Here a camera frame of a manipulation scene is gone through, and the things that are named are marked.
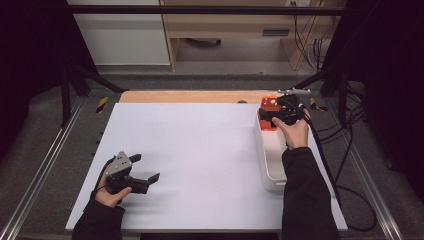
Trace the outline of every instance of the white cabinet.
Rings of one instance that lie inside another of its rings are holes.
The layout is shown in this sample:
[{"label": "white cabinet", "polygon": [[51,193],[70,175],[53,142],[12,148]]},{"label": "white cabinet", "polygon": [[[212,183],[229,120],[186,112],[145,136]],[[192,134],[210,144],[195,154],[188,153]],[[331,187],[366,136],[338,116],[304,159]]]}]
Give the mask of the white cabinet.
[{"label": "white cabinet", "polygon": [[[157,0],[68,0],[70,5],[159,5]],[[159,14],[75,14],[96,65],[169,65]]]}]

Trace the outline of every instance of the white surface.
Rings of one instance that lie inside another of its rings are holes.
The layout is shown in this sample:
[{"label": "white surface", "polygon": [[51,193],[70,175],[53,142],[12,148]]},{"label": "white surface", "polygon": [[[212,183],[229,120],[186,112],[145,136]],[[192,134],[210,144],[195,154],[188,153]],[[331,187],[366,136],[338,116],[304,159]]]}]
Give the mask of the white surface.
[{"label": "white surface", "polygon": [[[157,0],[68,0],[77,5],[159,5]],[[169,65],[159,14],[75,14],[96,65]]]},{"label": "white surface", "polygon": [[[280,229],[283,195],[265,190],[260,176],[254,135],[258,108],[116,104],[66,229],[72,230],[80,218],[104,163],[121,150],[143,155],[133,166],[134,178],[161,174],[146,195],[124,199],[124,230]],[[333,213],[339,229],[346,229],[337,201]]]}]

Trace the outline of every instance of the gray floor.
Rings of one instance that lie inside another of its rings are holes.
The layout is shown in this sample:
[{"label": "gray floor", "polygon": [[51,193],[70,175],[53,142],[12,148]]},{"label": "gray floor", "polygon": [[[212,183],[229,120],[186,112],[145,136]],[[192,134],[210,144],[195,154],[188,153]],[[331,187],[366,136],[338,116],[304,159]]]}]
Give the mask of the gray floor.
[{"label": "gray floor", "polygon": [[[290,71],[284,55],[275,54],[276,51],[282,50],[278,41],[240,40],[236,43],[236,40],[223,40],[221,46],[210,46],[183,42],[174,73],[163,69],[143,75],[137,71],[127,72],[126,75],[113,75],[108,72],[105,77],[130,89],[278,89],[293,86],[314,72],[309,66],[304,66],[300,72]],[[92,82],[90,84],[93,91],[84,99],[81,113],[20,229],[21,239],[69,238],[70,233],[64,227],[71,211],[70,206],[78,196],[113,103],[119,100],[119,94]],[[105,109],[101,113],[95,113],[103,96],[109,97]],[[316,94],[314,96],[318,106],[325,106],[324,100],[332,100],[322,99]],[[0,208],[2,227],[18,206],[60,129],[60,101],[59,88],[51,89],[32,100],[30,114],[14,145],[1,162],[0,192],[2,196],[7,196],[4,197],[7,200],[2,201]],[[302,98],[302,102],[309,105],[307,98]],[[355,101],[349,101],[351,109],[356,105]],[[328,111],[312,110],[311,114],[318,130],[335,123]],[[320,137],[328,136],[335,129],[336,127],[320,133]],[[354,125],[354,142],[404,239],[424,239],[424,206],[402,173],[386,168],[385,156],[379,142],[366,122],[359,121]],[[331,172],[335,175],[345,145],[340,138],[324,144],[323,148]],[[343,168],[339,183],[364,195],[350,157]],[[363,201],[342,190],[340,195],[347,222],[357,227],[368,226],[372,216]],[[342,237],[386,239],[379,224],[369,232],[350,229],[343,232]]]}]

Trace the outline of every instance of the black curtain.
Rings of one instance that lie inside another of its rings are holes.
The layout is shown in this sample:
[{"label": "black curtain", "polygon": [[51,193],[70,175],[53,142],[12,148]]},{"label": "black curtain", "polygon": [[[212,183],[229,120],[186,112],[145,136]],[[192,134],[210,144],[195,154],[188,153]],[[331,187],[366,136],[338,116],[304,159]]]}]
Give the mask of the black curtain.
[{"label": "black curtain", "polygon": [[[387,157],[424,202],[423,9],[422,0],[380,1],[344,70],[348,80],[364,83],[366,112]],[[330,46],[327,66],[336,60],[355,25],[344,20]]]},{"label": "black curtain", "polygon": [[77,63],[97,73],[74,16],[47,12],[43,4],[0,1],[0,159],[27,116],[30,99],[59,86],[66,65]]}]

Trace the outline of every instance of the hand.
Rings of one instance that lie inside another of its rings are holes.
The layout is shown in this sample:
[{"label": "hand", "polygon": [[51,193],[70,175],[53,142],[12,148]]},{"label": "hand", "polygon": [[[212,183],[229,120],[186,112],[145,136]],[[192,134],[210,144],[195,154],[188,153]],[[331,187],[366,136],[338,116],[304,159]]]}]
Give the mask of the hand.
[{"label": "hand", "polygon": [[[303,112],[310,119],[308,110],[304,109]],[[282,122],[280,119],[273,117],[272,122],[283,131],[286,138],[287,145],[291,149],[308,146],[308,123],[305,119],[297,121],[295,124],[289,126]]]},{"label": "hand", "polygon": [[99,186],[97,186],[97,188],[99,187],[101,188],[97,191],[95,199],[96,201],[98,201],[99,203],[103,205],[114,208],[120,200],[128,196],[128,194],[132,191],[132,189],[130,187],[127,187],[122,189],[117,194],[110,194],[104,187],[107,184],[105,173],[107,172],[108,168],[109,166],[104,171],[102,175],[102,179],[100,179]]}]

